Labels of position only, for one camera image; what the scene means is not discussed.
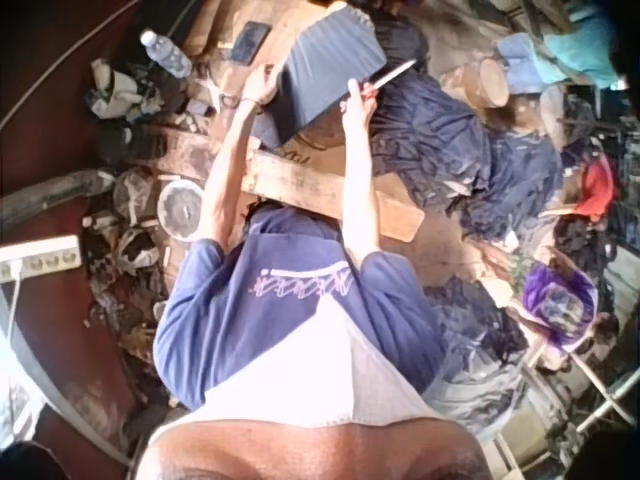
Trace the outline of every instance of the blue shirt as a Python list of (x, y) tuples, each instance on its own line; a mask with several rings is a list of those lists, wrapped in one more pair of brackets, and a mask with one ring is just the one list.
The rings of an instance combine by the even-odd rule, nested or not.
[(158, 326), (158, 374), (198, 408), (205, 392), (311, 318), (322, 295), (345, 309), (418, 393), (429, 386), (445, 345), (408, 260), (375, 252), (357, 271), (335, 230), (290, 207), (259, 210), (228, 256), (212, 240), (192, 245)]

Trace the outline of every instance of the hand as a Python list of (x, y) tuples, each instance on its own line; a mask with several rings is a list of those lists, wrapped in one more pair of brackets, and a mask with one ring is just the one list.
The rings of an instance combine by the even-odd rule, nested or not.
[(263, 64), (251, 72), (244, 84), (242, 98), (251, 100), (260, 106), (271, 102), (278, 91), (278, 77), (283, 65), (274, 67)]
[(369, 122), (373, 112), (378, 106), (376, 95), (378, 92), (373, 89), (370, 83), (365, 83), (360, 89), (358, 82), (353, 78), (349, 80), (349, 98), (340, 102), (342, 110), (342, 126), (345, 133), (353, 129), (369, 130)]

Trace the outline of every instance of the electrical outlet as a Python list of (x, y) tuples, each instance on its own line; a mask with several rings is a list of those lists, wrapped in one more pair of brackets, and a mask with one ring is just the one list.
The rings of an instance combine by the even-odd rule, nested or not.
[(22, 260), (22, 278), (78, 268), (82, 265), (77, 235), (18, 243), (0, 248), (0, 283), (13, 282), (11, 265)]

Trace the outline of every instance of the water bottle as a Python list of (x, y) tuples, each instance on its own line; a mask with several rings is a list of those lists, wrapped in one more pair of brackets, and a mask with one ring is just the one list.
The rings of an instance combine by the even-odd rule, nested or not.
[(191, 60), (169, 38), (147, 29), (140, 35), (140, 43), (149, 58), (174, 77), (184, 78), (191, 73)]

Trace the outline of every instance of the smartphone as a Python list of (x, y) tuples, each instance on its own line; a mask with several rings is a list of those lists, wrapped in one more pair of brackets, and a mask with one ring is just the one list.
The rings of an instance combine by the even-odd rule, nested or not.
[(247, 22), (229, 52), (227, 60), (240, 65), (251, 65), (270, 31), (271, 25), (266, 23)]

